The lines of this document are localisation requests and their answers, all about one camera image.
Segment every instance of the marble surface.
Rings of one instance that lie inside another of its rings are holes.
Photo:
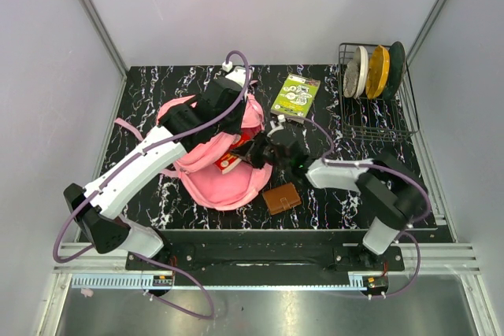
[[[309,117],[326,128],[336,144],[333,159],[359,160],[374,157],[382,150],[396,156],[409,169],[420,174],[410,140],[400,144],[343,138],[339,115],[339,96],[335,65],[261,65],[254,67],[258,82],[250,89],[265,110],[269,109],[289,73],[318,79],[321,88]],[[209,80],[220,75],[213,66],[134,67],[131,69],[118,116],[145,134],[154,126],[158,109],[172,98],[203,91]],[[385,117],[379,109],[373,114],[378,121]],[[288,125],[289,130],[306,149],[320,156],[328,142],[312,125],[306,128]],[[128,131],[115,126],[102,172],[112,168],[137,144]],[[264,190],[293,181],[286,172],[274,169]],[[302,204],[292,210],[270,216],[262,196],[250,204],[230,212],[218,212],[196,205],[178,179],[162,175],[151,180],[124,210],[127,218],[158,229],[353,229],[367,228],[373,218],[373,203],[363,201],[359,194],[347,190],[312,189],[295,183]],[[418,227],[433,225],[433,217]]]

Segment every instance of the green game case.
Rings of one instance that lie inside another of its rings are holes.
[[[304,120],[290,118],[289,116],[306,117],[320,85],[320,80],[289,74],[278,96],[276,96],[275,102],[273,102],[271,113],[284,114],[286,119],[292,119],[303,124]]]

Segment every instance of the metal frame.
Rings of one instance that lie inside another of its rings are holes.
[[[60,254],[68,257],[82,249],[86,243],[65,243]],[[399,244],[404,258],[404,272],[390,272],[390,275],[411,274],[417,265],[417,252],[413,244]],[[421,244],[420,275],[456,275],[461,279],[479,335],[501,335],[495,314],[489,305],[487,292],[484,288],[481,271],[476,261],[474,250],[470,244]],[[54,336],[63,311],[72,275],[76,273],[98,274],[138,274],[138,271],[125,271],[127,253],[116,250],[106,255],[98,255],[94,250],[67,264],[57,264],[51,277],[52,292],[46,299],[46,309],[40,323],[37,335]],[[164,274],[172,276],[170,271],[141,271],[142,274]],[[207,286],[209,290],[257,290],[248,286]],[[187,286],[174,286],[173,290],[184,289]],[[261,290],[337,290],[334,287],[321,286],[267,286]]]
[[[112,39],[106,31],[93,2],[91,0],[80,1],[90,17],[91,22],[95,26],[97,33],[102,38],[102,41],[116,64],[117,69],[125,77],[128,68],[120,57],[117,48],[114,46]],[[410,65],[446,3],[447,0],[436,0],[408,53],[408,63]],[[112,120],[116,116],[117,108],[124,88],[125,78],[123,79],[121,91],[113,109]],[[412,112],[411,101],[413,95],[408,93],[408,91],[405,91],[405,93],[401,94],[401,96],[404,111]],[[94,172],[95,176],[101,169],[106,147],[111,136],[113,122],[110,122],[109,125],[110,126],[107,130],[103,143],[102,153],[98,157],[98,164]],[[447,200],[441,186],[439,185],[439,177],[435,166],[432,163],[432,156],[422,135],[421,125],[419,132],[412,136],[412,140],[415,151],[417,152],[417,158],[421,166],[424,182],[429,189],[429,195],[431,197],[432,204],[434,205],[433,211],[435,213],[436,222],[438,225],[448,224],[454,239],[458,240],[457,235],[455,234],[452,218],[448,211],[449,207],[447,205]],[[61,247],[61,255],[70,256],[77,250],[83,248],[85,245],[85,243],[64,244]],[[411,244],[400,244],[399,246],[402,250],[406,273],[412,272],[417,263],[415,247]],[[421,244],[421,257],[421,275],[457,275],[460,277],[479,335],[501,335],[501,331],[498,327],[495,314],[491,308],[490,301],[488,300],[487,291],[485,289],[481,272],[471,245],[461,243]],[[54,273],[50,277],[50,286],[47,291],[47,295],[44,298],[46,306],[36,334],[39,336],[55,335],[63,311],[65,299],[69,291],[72,275],[74,273],[134,273],[133,271],[125,271],[126,259],[127,253],[125,251],[117,250],[107,255],[98,255],[94,250],[91,250],[68,264],[56,265]],[[404,272],[391,272],[391,275],[396,274],[404,274]],[[171,272],[166,272],[165,275],[171,276]],[[297,286],[297,288],[289,288],[289,290],[311,289],[305,286]]]
[[[100,39],[103,42],[107,52],[110,55],[110,58],[114,62],[122,76],[126,76],[128,73],[129,67],[124,63],[122,56],[119,53],[119,50],[116,48],[116,45],[113,43],[113,40],[110,38],[110,34],[108,33],[105,25],[103,24],[102,18],[99,16],[98,11],[95,7],[95,4],[92,0],[79,0],[83,6],[83,10],[89,16],[91,23],[94,26],[94,29],[100,36]]]

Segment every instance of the brown wallet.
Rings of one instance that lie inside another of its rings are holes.
[[[272,216],[301,204],[301,198],[293,183],[263,192],[262,197]]]

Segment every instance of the wire rack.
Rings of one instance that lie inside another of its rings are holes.
[[[343,137],[367,141],[401,142],[419,129],[417,104],[413,95],[408,63],[406,62],[406,73],[402,77],[401,85],[394,99],[375,98],[369,100],[365,91],[357,99],[345,98],[343,96],[343,77],[347,64],[354,57],[358,46],[365,47],[371,57],[378,45],[350,42],[339,45],[338,86]],[[403,102],[408,98],[407,93],[411,95],[409,98],[413,99],[412,112],[404,112],[403,109]]]

